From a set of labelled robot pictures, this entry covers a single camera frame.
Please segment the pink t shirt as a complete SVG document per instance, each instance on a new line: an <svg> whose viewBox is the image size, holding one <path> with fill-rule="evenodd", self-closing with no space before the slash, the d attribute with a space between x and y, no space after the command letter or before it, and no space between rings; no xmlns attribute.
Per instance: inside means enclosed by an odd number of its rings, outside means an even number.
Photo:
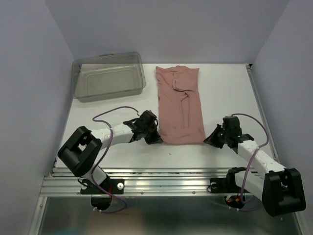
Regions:
<svg viewBox="0 0 313 235"><path fill-rule="evenodd" d="M205 139L199 69L156 67L159 134L164 144L202 144Z"/></svg>

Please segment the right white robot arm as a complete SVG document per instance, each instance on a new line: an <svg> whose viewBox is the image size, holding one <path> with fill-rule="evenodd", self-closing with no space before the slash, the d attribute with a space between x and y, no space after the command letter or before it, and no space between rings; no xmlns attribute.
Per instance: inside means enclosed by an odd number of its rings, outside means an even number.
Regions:
<svg viewBox="0 0 313 235"><path fill-rule="evenodd" d="M226 205L237 211L248 210L245 205L251 200L246 199L247 192L259 199L272 217L304 211L306 199L300 172L283 166L262 150L269 137L258 145L250 134L244 134L239 116L239 113L225 116L203 142L215 148L228 146L247 161L247 166L229 169L224 178L212 178L207 190L225 194Z"/></svg>

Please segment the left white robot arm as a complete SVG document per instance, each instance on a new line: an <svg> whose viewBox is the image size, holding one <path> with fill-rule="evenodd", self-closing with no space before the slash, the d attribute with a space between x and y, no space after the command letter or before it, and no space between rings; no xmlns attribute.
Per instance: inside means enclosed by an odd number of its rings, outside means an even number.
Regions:
<svg viewBox="0 0 313 235"><path fill-rule="evenodd" d="M147 144L162 143L157 131L158 120L151 111L144 111L139 117L124 121L107 129L90 130L78 127L59 149L57 156L76 177L92 182L98 193L109 191L111 179L96 163L99 152L105 153L113 145L132 143L144 139Z"/></svg>

